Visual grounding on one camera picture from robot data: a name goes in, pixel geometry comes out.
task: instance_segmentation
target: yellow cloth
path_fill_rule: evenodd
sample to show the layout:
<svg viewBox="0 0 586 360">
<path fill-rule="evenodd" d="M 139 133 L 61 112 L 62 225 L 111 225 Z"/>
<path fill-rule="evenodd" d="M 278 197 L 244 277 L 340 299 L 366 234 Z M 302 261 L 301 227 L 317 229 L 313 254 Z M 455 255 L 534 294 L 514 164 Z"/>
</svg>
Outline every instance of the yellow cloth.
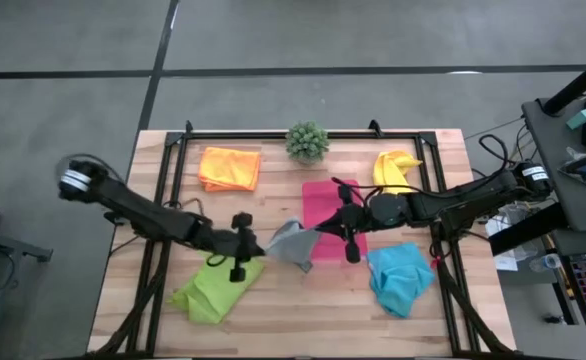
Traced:
<svg viewBox="0 0 586 360">
<path fill-rule="evenodd" d="M 204 150 L 198 179 L 205 191 L 255 190 L 260 153 L 208 147 Z"/>
<path fill-rule="evenodd" d="M 408 185 L 404 177 L 411 168 L 420 165 L 422 162 L 415 160 L 413 155 L 404 151 L 382 152 L 375 161 L 373 169 L 373 183 L 375 185 Z M 385 188 L 384 192 L 400 194 L 411 192 L 411 189 L 395 187 Z"/>
</svg>

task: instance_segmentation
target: light blue cloth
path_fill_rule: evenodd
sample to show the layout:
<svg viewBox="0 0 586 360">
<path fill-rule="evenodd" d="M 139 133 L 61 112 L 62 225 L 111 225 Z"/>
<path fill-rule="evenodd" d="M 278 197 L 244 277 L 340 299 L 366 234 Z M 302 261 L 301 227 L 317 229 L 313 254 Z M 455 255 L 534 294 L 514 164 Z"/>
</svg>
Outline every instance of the light blue cloth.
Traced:
<svg viewBox="0 0 586 360">
<path fill-rule="evenodd" d="M 407 317 L 435 276 L 414 243 L 369 251 L 371 289 L 391 315 Z"/>
</svg>

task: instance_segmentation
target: green cloth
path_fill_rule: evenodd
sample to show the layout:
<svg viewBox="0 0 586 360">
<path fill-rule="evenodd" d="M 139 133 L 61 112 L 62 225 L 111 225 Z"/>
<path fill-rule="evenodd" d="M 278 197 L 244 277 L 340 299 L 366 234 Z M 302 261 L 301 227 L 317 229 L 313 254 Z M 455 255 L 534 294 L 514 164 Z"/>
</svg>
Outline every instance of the green cloth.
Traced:
<svg viewBox="0 0 586 360">
<path fill-rule="evenodd" d="M 264 268 L 261 262 L 251 259 L 242 264 L 246 269 L 246 280 L 232 283 L 229 281 L 229 273 L 234 264 L 235 259 L 232 257 L 216 267 L 205 264 L 168 302 L 186 312 L 192 322 L 220 323 Z"/>
</svg>

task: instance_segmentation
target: gray cloth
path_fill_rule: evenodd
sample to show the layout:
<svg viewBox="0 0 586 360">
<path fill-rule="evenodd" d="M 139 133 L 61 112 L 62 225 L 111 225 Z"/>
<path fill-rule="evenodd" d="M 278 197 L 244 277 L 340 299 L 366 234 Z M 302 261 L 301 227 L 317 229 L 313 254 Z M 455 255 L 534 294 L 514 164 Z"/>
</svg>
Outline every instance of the gray cloth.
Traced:
<svg viewBox="0 0 586 360">
<path fill-rule="evenodd" d="M 287 220 L 271 238 L 266 255 L 280 261 L 297 264 L 308 273 L 313 267 L 311 252 L 322 233 L 314 229 L 304 229 L 297 218 Z"/>
</svg>

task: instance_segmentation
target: orange cloth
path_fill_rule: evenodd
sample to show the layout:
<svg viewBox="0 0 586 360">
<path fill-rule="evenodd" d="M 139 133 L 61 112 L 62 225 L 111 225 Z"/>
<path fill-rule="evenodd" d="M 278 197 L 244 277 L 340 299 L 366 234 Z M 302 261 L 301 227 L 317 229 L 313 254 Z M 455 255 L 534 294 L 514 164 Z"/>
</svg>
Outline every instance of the orange cloth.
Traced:
<svg viewBox="0 0 586 360">
<path fill-rule="evenodd" d="M 260 153 L 208 147 L 204 150 L 198 179 L 205 191 L 255 190 Z"/>
</svg>

